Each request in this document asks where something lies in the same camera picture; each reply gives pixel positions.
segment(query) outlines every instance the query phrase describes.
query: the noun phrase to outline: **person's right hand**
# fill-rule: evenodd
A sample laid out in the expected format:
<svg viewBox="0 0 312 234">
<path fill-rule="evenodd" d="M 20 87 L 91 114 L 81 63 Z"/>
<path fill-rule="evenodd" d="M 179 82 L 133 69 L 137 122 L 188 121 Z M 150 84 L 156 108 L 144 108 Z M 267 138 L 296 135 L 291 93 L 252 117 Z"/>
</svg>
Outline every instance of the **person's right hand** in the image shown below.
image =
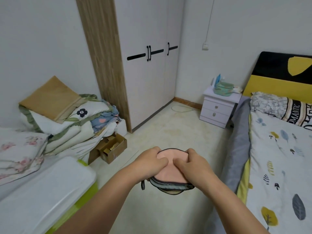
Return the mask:
<svg viewBox="0 0 312 234">
<path fill-rule="evenodd" d="M 185 151 L 189 154 L 189 162 L 180 158 L 174 158 L 174 165 L 184 174 L 186 179 L 195 187 L 203 191 L 207 187 L 207 181 L 217 178 L 205 158 L 196 153 L 194 149 Z"/>
</svg>

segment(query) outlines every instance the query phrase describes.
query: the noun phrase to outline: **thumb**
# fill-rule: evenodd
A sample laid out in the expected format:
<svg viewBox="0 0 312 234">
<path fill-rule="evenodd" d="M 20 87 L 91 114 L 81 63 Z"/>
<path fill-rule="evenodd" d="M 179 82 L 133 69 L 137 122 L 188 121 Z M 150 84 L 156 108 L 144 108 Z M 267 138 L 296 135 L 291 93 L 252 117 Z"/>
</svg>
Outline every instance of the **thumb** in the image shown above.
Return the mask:
<svg viewBox="0 0 312 234">
<path fill-rule="evenodd" d="M 163 157 L 161 159 L 159 159 L 159 166 L 163 169 L 165 166 L 167 166 L 169 163 L 168 158 Z"/>
<path fill-rule="evenodd" d="M 176 165 L 177 168 L 180 169 L 181 172 L 184 171 L 185 166 L 186 166 L 186 162 L 185 162 L 185 161 L 183 161 L 183 160 L 180 159 L 180 158 L 174 158 L 174 159 L 173 159 L 173 162 L 174 162 L 174 165 Z"/>
</svg>

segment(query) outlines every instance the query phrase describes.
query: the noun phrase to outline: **person's left hand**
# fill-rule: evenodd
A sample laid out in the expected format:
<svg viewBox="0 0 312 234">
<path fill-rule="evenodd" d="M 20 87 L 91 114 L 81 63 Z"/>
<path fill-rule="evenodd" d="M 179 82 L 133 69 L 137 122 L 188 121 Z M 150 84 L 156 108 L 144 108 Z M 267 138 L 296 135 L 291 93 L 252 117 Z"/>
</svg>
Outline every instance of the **person's left hand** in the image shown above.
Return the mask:
<svg viewBox="0 0 312 234">
<path fill-rule="evenodd" d="M 158 159 L 156 157 L 159 151 L 160 148 L 158 146 L 145 150 L 130 164 L 138 178 L 138 182 L 155 176 L 168 165 L 168 158 Z"/>
</svg>

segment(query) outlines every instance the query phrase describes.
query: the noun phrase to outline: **white plastic lid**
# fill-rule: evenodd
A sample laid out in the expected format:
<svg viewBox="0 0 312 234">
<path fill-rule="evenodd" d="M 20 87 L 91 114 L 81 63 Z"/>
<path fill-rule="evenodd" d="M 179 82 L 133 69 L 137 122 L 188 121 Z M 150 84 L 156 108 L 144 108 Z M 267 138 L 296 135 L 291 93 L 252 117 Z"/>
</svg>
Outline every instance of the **white plastic lid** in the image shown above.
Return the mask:
<svg viewBox="0 0 312 234">
<path fill-rule="evenodd" d="M 0 201 L 1 233 L 46 233 L 95 180 L 75 158 L 59 160 Z"/>
</svg>

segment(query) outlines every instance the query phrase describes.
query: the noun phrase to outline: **headboard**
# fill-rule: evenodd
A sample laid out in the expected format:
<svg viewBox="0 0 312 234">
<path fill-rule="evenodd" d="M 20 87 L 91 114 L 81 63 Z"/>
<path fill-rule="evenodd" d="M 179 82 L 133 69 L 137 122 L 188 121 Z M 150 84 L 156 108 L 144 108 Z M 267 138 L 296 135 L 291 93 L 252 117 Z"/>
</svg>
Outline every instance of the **headboard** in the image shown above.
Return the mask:
<svg viewBox="0 0 312 234">
<path fill-rule="evenodd" d="M 260 53 L 243 95 L 256 91 L 312 103 L 312 56 Z"/>
</svg>

